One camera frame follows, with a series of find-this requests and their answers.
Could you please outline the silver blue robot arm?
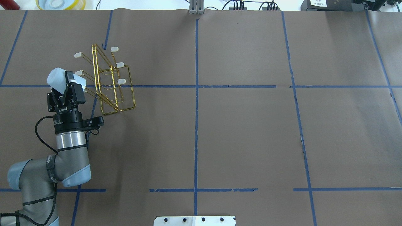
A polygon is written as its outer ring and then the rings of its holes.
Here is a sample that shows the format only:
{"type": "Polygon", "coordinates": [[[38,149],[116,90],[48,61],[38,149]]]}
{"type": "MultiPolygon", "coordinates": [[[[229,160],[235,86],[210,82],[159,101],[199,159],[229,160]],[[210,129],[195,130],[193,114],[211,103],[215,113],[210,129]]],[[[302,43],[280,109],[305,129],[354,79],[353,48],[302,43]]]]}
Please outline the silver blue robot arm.
{"type": "Polygon", "coordinates": [[[21,190],[23,208],[1,214],[2,226],[58,226],[57,185],[78,186],[91,179],[86,131],[97,130],[102,117],[82,119],[79,104],[85,103],[86,80],[61,68],[47,78],[47,94],[57,140],[54,155],[13,164],[8,171],[9,186],[21,190]]]}

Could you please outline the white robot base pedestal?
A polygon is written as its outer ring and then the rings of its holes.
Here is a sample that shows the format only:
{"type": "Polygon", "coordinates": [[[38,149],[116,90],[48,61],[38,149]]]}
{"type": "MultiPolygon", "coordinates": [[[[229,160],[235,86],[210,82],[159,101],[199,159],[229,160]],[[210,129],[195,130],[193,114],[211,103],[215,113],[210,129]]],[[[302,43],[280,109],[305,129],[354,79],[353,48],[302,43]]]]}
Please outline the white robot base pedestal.
{"type": "Polygon", "coordinates": [[[236,226],[235,216],[160,216],[154,226],[236,226]]]}

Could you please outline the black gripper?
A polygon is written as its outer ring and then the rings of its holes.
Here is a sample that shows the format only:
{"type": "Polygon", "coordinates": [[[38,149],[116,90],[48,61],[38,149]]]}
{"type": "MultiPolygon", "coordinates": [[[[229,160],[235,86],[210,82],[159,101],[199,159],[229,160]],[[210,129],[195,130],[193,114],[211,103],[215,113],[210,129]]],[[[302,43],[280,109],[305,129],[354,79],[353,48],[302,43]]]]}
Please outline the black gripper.
{"type": "Polygon", "coordinates": [[[79,104],[86,103],[82,84],[74,78],[72,71],[64,72],[66,88],[60,93],[55,88],[47,93],[48,111],[55,112],[53,124],[55,134],[72,131],[82,131],[82,113],[79,104]]]}

